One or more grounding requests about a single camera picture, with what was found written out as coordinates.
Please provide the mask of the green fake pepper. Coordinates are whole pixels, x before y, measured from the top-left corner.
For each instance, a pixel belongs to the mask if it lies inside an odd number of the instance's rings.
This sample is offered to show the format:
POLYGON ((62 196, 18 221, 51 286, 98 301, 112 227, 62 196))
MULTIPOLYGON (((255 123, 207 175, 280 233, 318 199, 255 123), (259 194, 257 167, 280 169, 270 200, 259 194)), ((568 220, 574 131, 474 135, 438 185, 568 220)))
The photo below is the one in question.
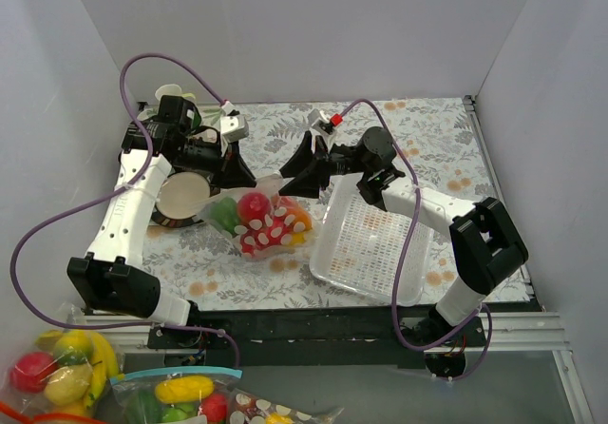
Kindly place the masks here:
POLYGON ((214 202, 208 211, 208 221, 219 232, 227 232, 231 237, 235 237, 235 227, 240 225, 237 202, 232 198, 214 202))

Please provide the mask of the polka dot zip bag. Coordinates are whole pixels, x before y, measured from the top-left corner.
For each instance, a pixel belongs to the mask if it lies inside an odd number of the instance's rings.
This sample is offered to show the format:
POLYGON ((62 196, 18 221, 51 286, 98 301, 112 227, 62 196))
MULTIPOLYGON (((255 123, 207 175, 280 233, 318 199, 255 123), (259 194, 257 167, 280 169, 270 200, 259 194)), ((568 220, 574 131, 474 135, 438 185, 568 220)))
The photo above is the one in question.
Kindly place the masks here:
POLYGON ((317 223, 295 198, 281 196, 283 178, 273 173, 254 187, 226 189, 210 198, 200 218, 247 260, 262 260, 311 246, 317 223))

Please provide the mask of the white plastic basket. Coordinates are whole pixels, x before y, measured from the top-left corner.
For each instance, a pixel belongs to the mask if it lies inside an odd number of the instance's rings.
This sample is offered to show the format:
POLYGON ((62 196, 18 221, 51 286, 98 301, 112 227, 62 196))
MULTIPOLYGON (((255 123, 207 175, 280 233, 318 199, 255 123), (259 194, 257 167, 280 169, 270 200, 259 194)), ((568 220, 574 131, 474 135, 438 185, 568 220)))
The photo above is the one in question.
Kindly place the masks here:
POLYGON ((411 218, 366 204, 356 187, 359 179, 344 176, 335 185, 310 270, 333 286, 389 304, 411 218))

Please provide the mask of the red fake tomato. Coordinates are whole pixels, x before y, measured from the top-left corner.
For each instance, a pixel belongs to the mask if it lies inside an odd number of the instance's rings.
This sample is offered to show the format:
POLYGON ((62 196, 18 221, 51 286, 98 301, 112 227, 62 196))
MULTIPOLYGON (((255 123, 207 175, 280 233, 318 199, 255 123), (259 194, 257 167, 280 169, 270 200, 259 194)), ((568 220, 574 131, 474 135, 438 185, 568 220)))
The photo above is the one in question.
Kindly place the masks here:
POLYGON ((261 192, 244 194, 237 202, 237 214, 243 223, 262 221, 271 211, 270 199, 261 192))

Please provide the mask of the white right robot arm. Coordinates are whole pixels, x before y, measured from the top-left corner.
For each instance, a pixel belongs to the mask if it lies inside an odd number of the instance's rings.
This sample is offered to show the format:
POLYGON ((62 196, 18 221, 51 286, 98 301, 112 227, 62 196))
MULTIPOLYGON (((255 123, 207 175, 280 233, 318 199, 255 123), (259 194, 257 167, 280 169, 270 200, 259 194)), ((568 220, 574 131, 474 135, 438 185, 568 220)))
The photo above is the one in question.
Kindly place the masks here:
POLYGON ((504 204, 487 197, 472 202, 417 183, 413 172, 394 165, 397 149, 383 127, 366 130, 355 145, 328 146, 307 132, 280 174, 282 196, 315 199, 332 176, 358 174, 362 199, 385 212, 419 222, 451 241, 457 279, 429 311, 420 332, 451 345, 485 298, 529 258, 528 250, 504 204))

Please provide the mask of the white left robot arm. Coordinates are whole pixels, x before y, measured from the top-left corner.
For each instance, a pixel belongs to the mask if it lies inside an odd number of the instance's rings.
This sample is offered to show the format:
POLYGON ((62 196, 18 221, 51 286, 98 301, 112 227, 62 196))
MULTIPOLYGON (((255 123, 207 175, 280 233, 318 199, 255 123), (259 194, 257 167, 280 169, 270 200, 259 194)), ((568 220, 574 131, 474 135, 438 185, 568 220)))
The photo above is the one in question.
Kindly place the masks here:
POLYGON ((67 266, 88 307, 170 325, 169 336, 183 348, 200 341, 202 326, 190 317, 189 301, 143 270, 143 241, 155 215, 181 226, 221 189, 256 185, 238 146, 248 134, 245 119, 228 101, 219 112, 218 125, 205 125, 190 99, 163 94, 155 115, 128 126, 118 193, 85 255, 67 266))

